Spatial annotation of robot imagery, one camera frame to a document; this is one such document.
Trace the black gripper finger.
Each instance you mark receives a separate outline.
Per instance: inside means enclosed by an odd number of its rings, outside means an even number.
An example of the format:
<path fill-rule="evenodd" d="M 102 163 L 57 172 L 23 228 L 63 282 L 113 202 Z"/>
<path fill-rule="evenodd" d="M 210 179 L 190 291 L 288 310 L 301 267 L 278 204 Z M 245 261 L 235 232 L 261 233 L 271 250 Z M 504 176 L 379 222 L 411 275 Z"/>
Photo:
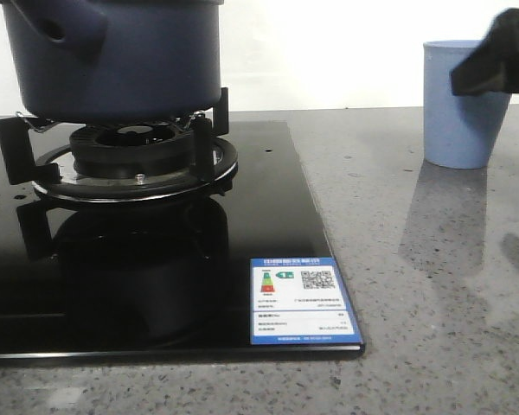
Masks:
<path fill-rule="evenodd" d="M 495 17 L 485 38 L 450 74 L 452 94 L 519 93 L 519 9 Z"/>

